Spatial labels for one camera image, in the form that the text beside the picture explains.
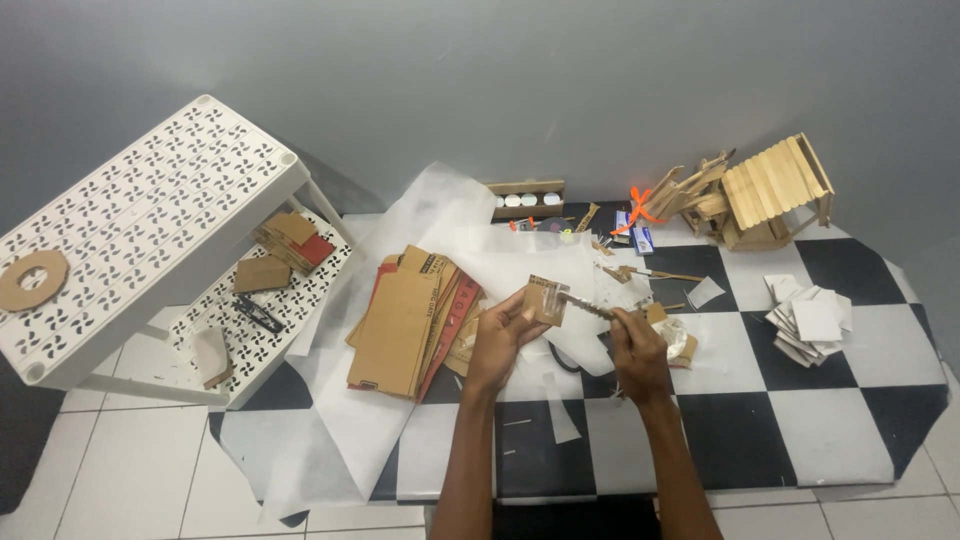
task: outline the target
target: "checkered tablecloth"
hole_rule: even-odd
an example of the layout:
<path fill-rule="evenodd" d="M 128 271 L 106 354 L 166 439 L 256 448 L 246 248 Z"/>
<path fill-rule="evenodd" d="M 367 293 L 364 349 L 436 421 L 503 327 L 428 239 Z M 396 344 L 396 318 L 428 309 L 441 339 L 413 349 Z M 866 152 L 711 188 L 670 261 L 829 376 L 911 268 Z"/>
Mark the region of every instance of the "checkered tablecloth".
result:
<path fill-rule="evenodd" d="M 595 233 L 612 225 L 602 205 Z M 580 216 L 587 205 L 566 205 Z M 808 209 L 795 210 L 803 222 Z M 693 369 L 671 370 L 684 433 L 706 489 L 796 488 L 888 483 L 902 476 L 947 407 L 946 378 L 923 306 L 901 270 L 839 229 L 811 226 L 787 247 L 732 253 L 694 238 L 673 220 L 653 230 L 657 251 L 636 265 L 710 276 L 728 292 L 673 310 L 700 346 Z M 793 274 L 848 296 L 853 333 L 843 352 L 804 368 L 773 345 L 763 320 L 773 303 L 763 282 Z M 696 283 L 650 282 L 665 305 L 686 302 Z M 522 362 L 501 393 L 494 420 L 492 472 L 498 499 L 524 503 L 656 491 L 653 460 L 636 408 L 611 400 L 615 375 L 595 378 L 552 367 L 564 406 L 583 435 L 554 442 L 540 374 Z M 442 366 L 397 442 L 372 502 L 435 501 L 444 481 L 460 388 Z M 306 385 L 288 365 L 245 410 L 308 408 Z M 222 419 L 211 417 L 216 430 Z M 514 422 L 530 420 L 521 424 Z"/>

